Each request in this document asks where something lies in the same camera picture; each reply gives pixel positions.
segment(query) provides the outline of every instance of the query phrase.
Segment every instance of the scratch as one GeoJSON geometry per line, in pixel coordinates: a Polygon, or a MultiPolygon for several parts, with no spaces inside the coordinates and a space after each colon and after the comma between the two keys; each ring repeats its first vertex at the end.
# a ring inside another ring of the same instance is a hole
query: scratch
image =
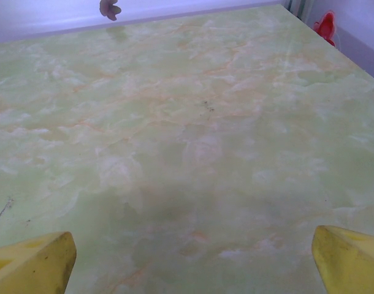
{"type": "Polygon", "coordinates": [[[13,201],[14,201],[14,199],[9,198],[9,200],[7,201],[6,205],[4,206],[4,208],[2,209],[2,211],[1,211],[1,213],[0,213],[0,218],[1,218],[2,214],[4,213],[4,211],[5,211],[7,208],[11,208],[13,201]]]}

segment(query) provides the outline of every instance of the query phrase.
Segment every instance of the green marble surface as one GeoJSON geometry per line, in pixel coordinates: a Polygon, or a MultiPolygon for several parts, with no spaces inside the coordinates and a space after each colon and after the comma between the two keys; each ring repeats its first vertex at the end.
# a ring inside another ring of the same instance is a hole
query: green marble surface
{"type": "Polygon", "coordinates": [[[282,6],[0,44],[0,246],[73,233],[67,293],[324,293],[374,234],[374,79],[282,6]]]}

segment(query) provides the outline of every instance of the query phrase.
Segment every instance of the marble table top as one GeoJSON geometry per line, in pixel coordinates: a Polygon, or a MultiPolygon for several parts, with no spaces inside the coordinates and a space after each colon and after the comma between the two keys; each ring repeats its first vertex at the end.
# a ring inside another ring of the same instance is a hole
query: marble table top
{"type": "Polygon", "coordinates": [[[67,293],[324,293],[374,234],[374,79],[282,6],[0,44],[0,246],[71,231],[67,293]]]}

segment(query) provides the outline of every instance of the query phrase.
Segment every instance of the red object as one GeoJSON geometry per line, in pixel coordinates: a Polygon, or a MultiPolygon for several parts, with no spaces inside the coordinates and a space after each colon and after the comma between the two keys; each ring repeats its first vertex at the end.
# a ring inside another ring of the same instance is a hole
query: red object
{"type": "Polygon", "coordinates": [[[314,24],[314,31],[323,39],[335,46],[332,38],[335,33],[335,18],[334,12],[328,11],[321,19],[321,21],[314,24]]]}

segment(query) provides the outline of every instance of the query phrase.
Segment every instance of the small figurine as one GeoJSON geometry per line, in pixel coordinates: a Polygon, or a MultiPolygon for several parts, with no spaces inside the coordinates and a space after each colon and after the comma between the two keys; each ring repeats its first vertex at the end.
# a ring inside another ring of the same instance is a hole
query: small figurine
{"type": "Polygon", "coordinates": [[[332,38],[335,33],[335,16],[333,11],[328,11],[313,27],[314,31],[325,39],[329,44],[335,46],[332,38]]]}
{"type": "Polygon", "coordinates": [[[115,4],[118,0],[101,0],[100,1],[100,12],[103,16],[115,21],[116,15],[121,12],[121,9],[115,4]]]}

